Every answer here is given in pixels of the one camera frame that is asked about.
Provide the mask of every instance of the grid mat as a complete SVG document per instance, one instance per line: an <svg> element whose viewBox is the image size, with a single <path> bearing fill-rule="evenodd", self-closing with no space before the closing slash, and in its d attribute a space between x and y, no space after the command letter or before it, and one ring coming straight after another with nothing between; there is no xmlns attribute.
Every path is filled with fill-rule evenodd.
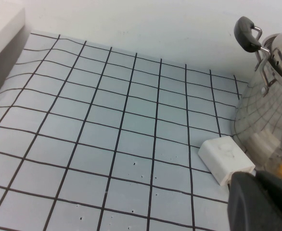
<svg viewBox="0 0 282 231"><path fill-rule="evenodd" d="M247 83L32 33L0 90L0 230L229 230L198 157Z"/></svg>

